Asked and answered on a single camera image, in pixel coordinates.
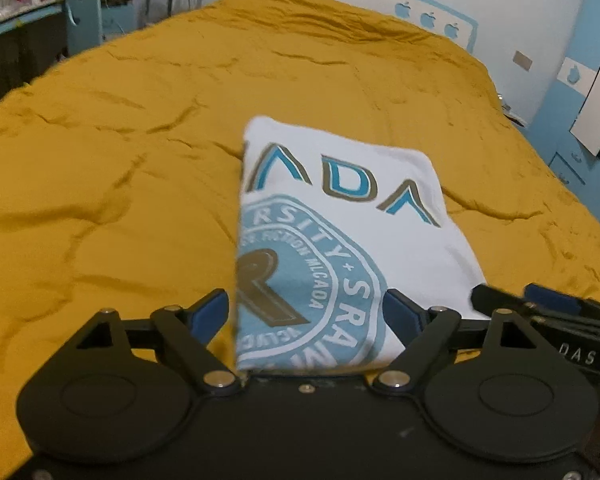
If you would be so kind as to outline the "white long-sleeve printed shirt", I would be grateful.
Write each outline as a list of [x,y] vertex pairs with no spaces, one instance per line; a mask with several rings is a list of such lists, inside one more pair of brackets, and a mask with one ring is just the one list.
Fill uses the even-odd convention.
[[237,245],[240,370],[368,370],[402,350],[389,289],[473,318],[478,260],[430,159],[322,130],[250,120]]

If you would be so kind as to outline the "mustard yellow quilt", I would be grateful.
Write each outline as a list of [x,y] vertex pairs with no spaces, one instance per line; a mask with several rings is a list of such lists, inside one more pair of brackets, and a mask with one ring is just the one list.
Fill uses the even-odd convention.
[[600,300],[600,224],[473,56],[336,0],[219,0],[0,101],[0,479],[29,457],[20,388],[95,311],[233,286],[258,115],[425,153],[490,284]]

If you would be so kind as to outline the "blue wardrobe with drawers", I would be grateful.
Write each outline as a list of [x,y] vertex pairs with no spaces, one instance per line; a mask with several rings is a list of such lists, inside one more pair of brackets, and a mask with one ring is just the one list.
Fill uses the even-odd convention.
[[592,155],[570,132],[599,70],[600,0],[583,0],[562,66],[526,138],[600,222],[600,154]]

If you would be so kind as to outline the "blue white desk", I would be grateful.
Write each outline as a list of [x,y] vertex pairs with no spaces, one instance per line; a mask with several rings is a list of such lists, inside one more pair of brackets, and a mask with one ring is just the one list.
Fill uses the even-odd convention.
[[[137,29],[133,0],[100,0],[102,44]],[[23,6],[0,18],[0,99],[68,58],[65,0]]]

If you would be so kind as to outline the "blue desk chair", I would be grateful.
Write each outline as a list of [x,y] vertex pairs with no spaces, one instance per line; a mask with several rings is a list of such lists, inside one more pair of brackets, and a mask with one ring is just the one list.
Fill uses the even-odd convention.
[[77,55],[102,44],[100,0],[65,0],[68,55]]

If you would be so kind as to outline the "beige wall switch plate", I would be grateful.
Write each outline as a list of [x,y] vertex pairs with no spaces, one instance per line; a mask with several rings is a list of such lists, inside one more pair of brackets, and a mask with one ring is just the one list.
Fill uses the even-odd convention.
[[513,63],[525,70],[526,72],[528,72],[529,70],[531,70],[533,61],[531,58],[528,58],[528,56],[523,54],[522,52],[516,51],[513,56]]

